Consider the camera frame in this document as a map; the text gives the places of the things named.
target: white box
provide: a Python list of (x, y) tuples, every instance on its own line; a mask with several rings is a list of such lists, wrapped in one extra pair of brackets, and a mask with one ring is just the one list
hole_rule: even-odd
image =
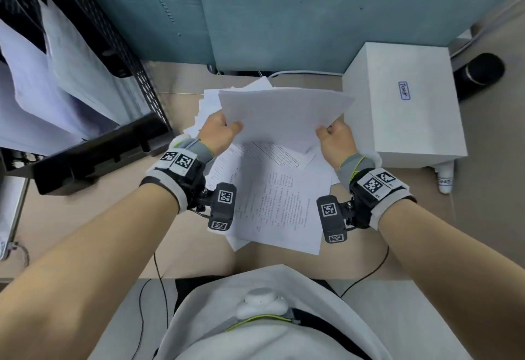
[(465, 157), (448, 48), (366, 42), (343, 75), (345, 112), (361, 152), (383, 166), (421, 168)]

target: wooden desk surface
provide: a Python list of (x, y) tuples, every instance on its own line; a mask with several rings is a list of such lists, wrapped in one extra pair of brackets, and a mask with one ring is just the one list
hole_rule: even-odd
[[(176, 130), (193, 124), (202, 98), (198, 93), (204, 89), (241, 87), (255, 79), (214, 76), (206, 66), (174, 63), (150, 63), (150, 74)], [(281, 76), (272, 79), (272, 84), (341, 90), (341, 79), (327, 76)], [(77, 227), (135, 190), (146, 169), (154, 162), (155, 159), (150, 157), (141, 159), (69, 197), (40, 196), (31, 182), (16, 240), (28, 248), (31, 260), (36, 260)], [(438, 193), (430, 169), (398, 169), (393, 172), (410, 185), (421, 205), (454, 223), (450, 199)], [(340, 201), (348, 198), (340, 184), (332, 186), (332, 194)], [(323, 241), (318, 256), (253, 242), (234, 252), (224, 236), (206, 230), (206, 219), (193, 212), (184, 212), (177, 216), (156, 253), (160, 273), (167, 278), (229, 275), (284, 263), (308, 277), (332, 279), (359, 278), (369, 273), (381, 262), (385, 251), (386, 243), (381, 235), (368, 229), (351, 232), (345, 243), (326, 244)], [(16, 251), (7, 261), (0, 262), (0, 278), (13, 278), (22, 270), (22, 254)], [(153, 260), (141, 277), (156, 278)], [(375, 277), (398, 279), (405, 278), (405, 275), (390, 253)]]

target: wrist-mounted device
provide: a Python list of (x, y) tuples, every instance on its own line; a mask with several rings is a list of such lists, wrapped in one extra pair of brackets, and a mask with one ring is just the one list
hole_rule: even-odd
[(317, 208), (327, 243), (344, 242), (354, 229), (378, 229), (379, 219), (395, 202), (417, 202), (409, 186), (383, 168), (366, 168), (350, 181), (351, 200), (338, 203), (335, 196), (319, 197)]
[[(202, 142), (181, 135), (173, 139), (170, 149), (146, 172), (141, 184), (157, 184), (179, 202), (179, 212), (193, 210), (209, 219), (212, 230), (230, 228), (237, 189), (233, 184), (219, 183), (215, 190), (206, 189), (205, 171), (213, 161), (213, 152)], [(211, 208), (205, 215), (206, 206)]]

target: forearm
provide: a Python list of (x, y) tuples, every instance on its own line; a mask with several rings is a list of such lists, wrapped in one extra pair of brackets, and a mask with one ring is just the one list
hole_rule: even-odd
[(145, 184), (31, 264), (0, 294), (4, 355), (87, 358), (178, 211)]
[(525, 357), (525, 270), (410, 200), (379, 230), (471, 356)]

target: white cloth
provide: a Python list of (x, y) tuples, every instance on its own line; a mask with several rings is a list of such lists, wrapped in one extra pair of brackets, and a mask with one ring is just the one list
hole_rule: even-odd
[(275, 265), (201, 285), (186, 297), (162, 339), (155, 360), (179, 359), (356, 359), (331, 337), (286, 322), (247, 323), (230, 332), (201, 339), (235, 315), (246, 294), (267, 287), (295, 307), (332, 324), (373, 360), (392, 360), (368, 325), (343, 300), (285, 266)]

